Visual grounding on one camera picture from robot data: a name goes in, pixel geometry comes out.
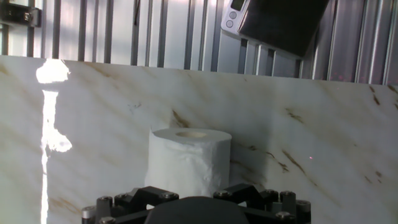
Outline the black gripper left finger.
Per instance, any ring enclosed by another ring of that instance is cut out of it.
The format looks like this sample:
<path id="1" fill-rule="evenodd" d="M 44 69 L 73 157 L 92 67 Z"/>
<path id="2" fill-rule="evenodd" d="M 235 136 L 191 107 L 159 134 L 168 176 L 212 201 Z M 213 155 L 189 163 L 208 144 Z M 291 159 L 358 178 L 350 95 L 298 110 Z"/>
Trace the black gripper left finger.
<path id="1" fill-rule="evenodd" d="M 96 204 L 81 210 L 82 224 L 144 223 L 153 207 L 179 199 L 179 194 L 156 187 L 134 188 L 114 197 L 101 196 Z"/>

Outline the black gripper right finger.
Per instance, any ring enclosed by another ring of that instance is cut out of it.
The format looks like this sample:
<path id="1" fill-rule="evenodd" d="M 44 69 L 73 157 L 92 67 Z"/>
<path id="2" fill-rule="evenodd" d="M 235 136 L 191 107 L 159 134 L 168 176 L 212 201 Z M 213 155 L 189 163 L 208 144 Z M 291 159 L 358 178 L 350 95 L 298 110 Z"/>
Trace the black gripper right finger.
<path id="1" fill-rule="evenodd" d="M 238 184 L 213 193 L 213 199 L 235 204 L 234 215 L 246 223 L 257 224 L 311 224 L 311 203 L 297 199 L 296 193 L 272 189 L 258 191 L 255 186 Z"/>

